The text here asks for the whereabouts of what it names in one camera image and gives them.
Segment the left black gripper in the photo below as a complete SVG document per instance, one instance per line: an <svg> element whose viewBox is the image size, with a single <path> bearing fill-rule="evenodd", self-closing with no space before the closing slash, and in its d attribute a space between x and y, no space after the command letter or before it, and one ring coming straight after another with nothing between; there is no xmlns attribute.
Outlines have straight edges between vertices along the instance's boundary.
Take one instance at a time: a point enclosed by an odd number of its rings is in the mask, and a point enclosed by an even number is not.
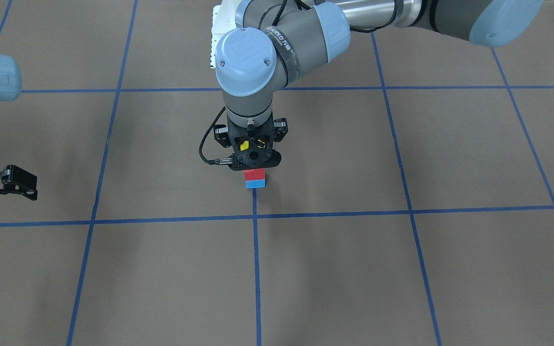
<svg viewBox="0 0 554 346"><path fill-rule="evenodd" d="M276 167L282 160L281 153L274 149L275 142L281 142L288 133L286 118L268 118L259 126L241 127L228 120L228 124L214 126L215 141L233 153L226 158L214 160L214 164L228 166L233 171ZM240 151L240 143L249 141L249 149Z"/></svg>

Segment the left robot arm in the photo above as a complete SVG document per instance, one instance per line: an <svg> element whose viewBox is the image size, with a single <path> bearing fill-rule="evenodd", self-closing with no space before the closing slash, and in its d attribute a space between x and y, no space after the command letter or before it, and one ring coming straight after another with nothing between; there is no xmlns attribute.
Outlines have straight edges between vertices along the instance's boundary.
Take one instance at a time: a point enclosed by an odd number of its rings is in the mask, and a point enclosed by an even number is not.
<svg viewBox="0 0 554 346"><path fill-rule="evenodd" d="M352 33L427 29L496 48L514 41L541 0L224 0L213 9L210 66L222 89L225 125L207 129L233 153L207 159L234 171L276 167L274 143L288 133L273 96L344 53Z"/></svg>

